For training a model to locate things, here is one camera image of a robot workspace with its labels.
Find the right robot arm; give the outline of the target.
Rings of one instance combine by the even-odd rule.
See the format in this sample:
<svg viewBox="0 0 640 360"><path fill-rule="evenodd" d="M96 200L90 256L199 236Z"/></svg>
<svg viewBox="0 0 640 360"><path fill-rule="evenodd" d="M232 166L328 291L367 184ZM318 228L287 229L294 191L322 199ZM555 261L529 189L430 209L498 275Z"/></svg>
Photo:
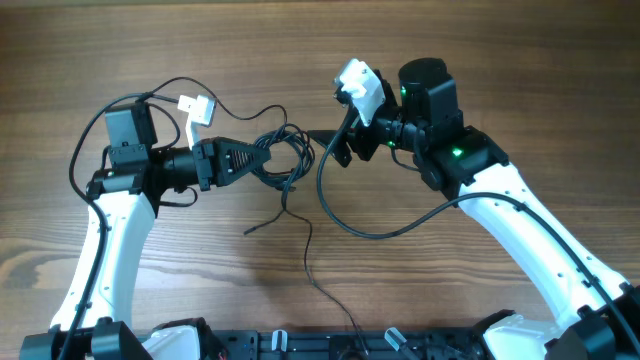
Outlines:
<svg viewBox="0 0 640 360"><path fill-rule="evenodd" d="M346 109L335 131L316 140L347 166L380 146L413 157L412 169L444 207L457 207L491 234L534 284L552 320L496 312L472 331L478 359L635 359L639 289L587 250L537 199L507 153L464 122L456 84L443 60L420 58L398 73L393 90L381 73L351 59L335 77Z"/></svg>

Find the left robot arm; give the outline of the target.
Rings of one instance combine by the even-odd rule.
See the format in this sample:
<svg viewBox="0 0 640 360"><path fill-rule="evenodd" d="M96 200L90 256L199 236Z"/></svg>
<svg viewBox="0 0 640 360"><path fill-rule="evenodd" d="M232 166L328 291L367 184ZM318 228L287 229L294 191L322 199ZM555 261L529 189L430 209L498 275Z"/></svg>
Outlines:
<svg viewBox="0 0 640 360"><path fill-rule="evenodd" d="M203 318L161 324L146 340L131 328L141 252L168 189L227 186L271 158L269 150L224 137L160 147L152 104L104 111L111 165L81 197L89 223L69 291L47 332L23 341L22 359L224 359L225 345Z"/></svg>

